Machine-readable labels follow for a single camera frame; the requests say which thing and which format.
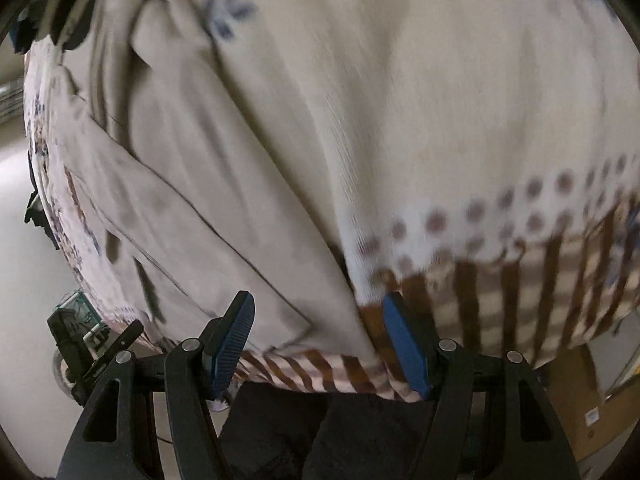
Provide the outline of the beige fleece garment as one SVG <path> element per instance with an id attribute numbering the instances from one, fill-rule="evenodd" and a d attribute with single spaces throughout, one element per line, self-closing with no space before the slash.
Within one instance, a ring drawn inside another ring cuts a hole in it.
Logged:
<path id="1" fill-rule="evenodd" d="M 188 0 L 96 0 L 52 73 L 58 154 L 153 334 L 193 336 L 250 292 L 250 348 L 369 359 L 330 248 L 214 65 Z"/>

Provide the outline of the cardboard box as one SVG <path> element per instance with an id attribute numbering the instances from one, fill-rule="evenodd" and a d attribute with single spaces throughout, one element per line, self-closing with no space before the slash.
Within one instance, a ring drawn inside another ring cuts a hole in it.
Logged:
<path id="1" fill-rule="evenodd" d="M 549 374 L 548 397 L 576 460 L 598 452 L 639 419 L 639 378 L 607 399 L 585 344 L 561 354 L 544 368 Z"/>

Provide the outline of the floral fleece blanket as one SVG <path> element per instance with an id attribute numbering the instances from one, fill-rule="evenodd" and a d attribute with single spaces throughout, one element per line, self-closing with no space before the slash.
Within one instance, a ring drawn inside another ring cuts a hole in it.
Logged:
<path id="1" fill-rule="evenodd" d="M 188 0 L 216 72 L 344 274 L 373 356 L 244 352 L 239 375 L 414 401 L 397 290 L 465 348 L 542 365 L 639 305 L 639 52 L 605 0 Z M 65 168 L 52 73 L 96 0 L 50 0 L 26 58 L 44 211 L 93 307 L 143 324 Z"/>

